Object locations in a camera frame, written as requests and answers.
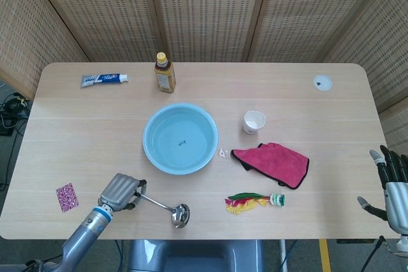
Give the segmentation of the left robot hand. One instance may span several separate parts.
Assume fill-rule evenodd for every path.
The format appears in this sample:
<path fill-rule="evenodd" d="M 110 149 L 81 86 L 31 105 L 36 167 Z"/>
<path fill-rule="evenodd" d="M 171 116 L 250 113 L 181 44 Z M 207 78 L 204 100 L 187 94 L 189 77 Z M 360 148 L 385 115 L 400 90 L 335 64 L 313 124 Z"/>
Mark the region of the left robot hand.
<path fill-rule="evenodd" d="M 98 199 L 99 206 L 109 206 L 113 212 L 132 210 L 141 201 L 147 190 L 146 180 L 117 173 L 105 187 Z"/>

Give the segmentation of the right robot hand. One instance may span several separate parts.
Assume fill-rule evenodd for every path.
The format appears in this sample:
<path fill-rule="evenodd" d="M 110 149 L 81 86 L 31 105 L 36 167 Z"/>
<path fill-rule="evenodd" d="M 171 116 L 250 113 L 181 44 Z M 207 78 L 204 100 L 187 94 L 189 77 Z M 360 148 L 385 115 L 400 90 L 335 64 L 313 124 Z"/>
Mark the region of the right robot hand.
<path fill-rule="evenodd" d="M 387 221 L 397 234 L 407 236 L 407 156 L 398 155 L 384 145 L 380 150 L 371 150 L 370 156 L 381 181 L 385 209 L 372 206 L 361 196 L 357 200 L 363 210 Z"/>

